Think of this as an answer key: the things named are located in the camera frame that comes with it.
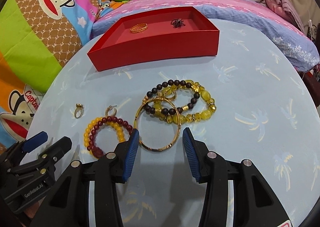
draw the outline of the red box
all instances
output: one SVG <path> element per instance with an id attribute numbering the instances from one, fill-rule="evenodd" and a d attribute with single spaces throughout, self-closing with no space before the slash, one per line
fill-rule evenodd
<path id="1" fill-rule="evenodd" d="M 174 28 L 170 22 L 179 18 L 185 26 Z M 141 23 L 148 24 L 145 31 L 130 32 L 131 27 Z M 157 9 L 122 17 L 95 43 L 88 56 L 99 72 L 135 63 L 215 56 L 219 33 L 194 7 Z"/>

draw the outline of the tabletop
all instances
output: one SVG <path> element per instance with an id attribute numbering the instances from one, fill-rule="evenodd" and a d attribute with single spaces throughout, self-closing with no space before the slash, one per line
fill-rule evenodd
<path id="1" fill-rule="evenodd" d="M 117 116 L 133 124 L 143 97 L 157 84 L 168 79 L 198 81 L 215 99 L 217 111 L 209 120 L 183 124 L 182 129 L 190 127 L 195 139 L 226 160 L 252 160 L 293 226 L 299 226 L 320 195 L 320 119 L 316 107 L 295 69 L 264 34 L 239 23 L 211 22 L 220 30 L 216 57 L 162 60 L 97 72 L 87 52 L 98 38 L 91 40 L 66 64 L 44 96 L 28 138 L 46 131 L 49 140 L 23 163 L 36 159 L 63 136 L 70 137 L 73 144 L 56 164 L 56 178 L 74 159 L 95 161 L 83 145 L 83 134 L 109 105 L 117 105 Z M 211 43 L 190 47 L 201 51 Z M 152 54 L 151 48 L 141 46 L 141 51 Z M 106 58 L 114 54 L 107 52 Z M 177 106 L 189 102 L 189 92 L 177 94 Z M 76 103 L 84 105 L 79 119 L 74 118 Z M 193 112 L 204 109 L 205 103 L 199 100 Z M 155 148 L 170 143 L 176 130 L 175 124 L 145 113 L 139 125 L 145 144 Z M 206 185 L 192 178 L 181 135 L 163 152 L 138 149 L 128 183 L 117 185 L 125 227 L 198 226 Z M 99 132 L 96 143 L 105 152 L 113 151 L 116 133 L 107 127 Z M 94 183 L 89 193 L 90 226 L 95 226 L 93 188 Z M 233 184 L 229 181 L 227 226 L 232 226 L 232 218 Z"/>

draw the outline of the metal screw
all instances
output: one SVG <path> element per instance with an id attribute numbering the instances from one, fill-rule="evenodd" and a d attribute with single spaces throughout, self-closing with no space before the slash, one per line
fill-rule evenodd
<path id="1" fill-rule="evenodd" d="M 245 166 L 251 166 L 251 165 L 252 165 L 252 162 L 251 162 L 250 160 L 248 160 L 248 159 L 245 159 L 245 160 L 243 161 L 243 164 L 244 164 Z"/>
<path id="2" fill-rule="evenodd" d="M 107 154 L 107 158 L 108 158 L 108 159 L 113 159 L 113 158 L 115 158 L 115 157 L 116 157 L 116 154 L 113 153 L 113 152 L 110 152 L 110 153 Z"/>
<path id="3" fill-rule="evenodd" d="M 72 167 L 78 167 L 80 165 L 80 162 L 78 160 L 72 161 L 71 166 Z"/>
<path id="4" fill-rule="evenodd" d="M 208 152 L 208 153 L 207 153 L 207 156 L 208 156 L 208 158 L 216 158 L 216 157 L 217 157 L 217 154 L 214 153 L 214 152 Z"/>

